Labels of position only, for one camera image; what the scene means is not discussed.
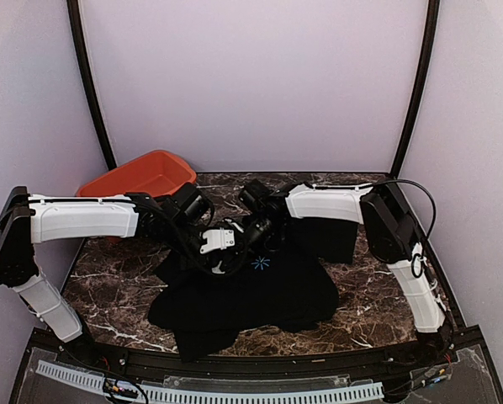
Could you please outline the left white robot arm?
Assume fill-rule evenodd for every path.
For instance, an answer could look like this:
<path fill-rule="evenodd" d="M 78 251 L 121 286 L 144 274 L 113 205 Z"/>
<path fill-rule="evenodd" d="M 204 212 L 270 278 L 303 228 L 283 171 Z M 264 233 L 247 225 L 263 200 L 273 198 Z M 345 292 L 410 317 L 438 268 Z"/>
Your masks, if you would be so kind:
<path fill-rule="evenodd" d="M 241 231 L 202 224 L 213 203 L 192 183 L 174 194 L 108 197 L 49 197 L 13 188 L 0 215 L 0 286 L 14 290 L 63 342 L 83 367 L 101 359 L 87 326 L 45 277 L 34 247 L 61 239 L 118 237 L 157 240 L 183 255 L 184 267 L 214 277 L 235 274 L 248 252 Z"/>

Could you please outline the black t-shirt with blue logo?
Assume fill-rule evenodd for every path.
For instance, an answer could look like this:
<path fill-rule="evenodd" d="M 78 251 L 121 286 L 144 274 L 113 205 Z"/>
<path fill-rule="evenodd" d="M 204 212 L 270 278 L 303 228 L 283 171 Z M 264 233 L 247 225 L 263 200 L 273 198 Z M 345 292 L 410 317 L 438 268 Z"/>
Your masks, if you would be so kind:
<path fill-rule="evenodd" d="M 183 362 L 229 348 L 251 328 L 313 330 L 339 302 L 321 263 L 351 263 L 357 231 L 353 221 L 290 219 L 251 245 L 236 274 L 220 279 L 183 271 L 183 258 L 172 252 L 155 271 L 167 286 L 147 320 L 173 332 Z"/>

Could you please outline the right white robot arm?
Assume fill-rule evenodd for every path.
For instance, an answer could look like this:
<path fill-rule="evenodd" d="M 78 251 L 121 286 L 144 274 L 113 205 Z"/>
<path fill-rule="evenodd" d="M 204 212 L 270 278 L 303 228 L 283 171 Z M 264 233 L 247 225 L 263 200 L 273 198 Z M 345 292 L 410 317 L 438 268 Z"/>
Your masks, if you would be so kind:
<path fill-rule="evenodd" d="M 410 306 L 417 339 L 411 357 L 429 365 L 446 353 L 453 324 L 426 264 L 428 235 L 419 230 L 396 181 L 294 183 L 271 190 L 254 179 L 239 200 L 251 212 L 245 235 L 254 247 L 290 241 L 329 263 L 350 263 L 363 229 L 369 252 L 393 273 Z"/>

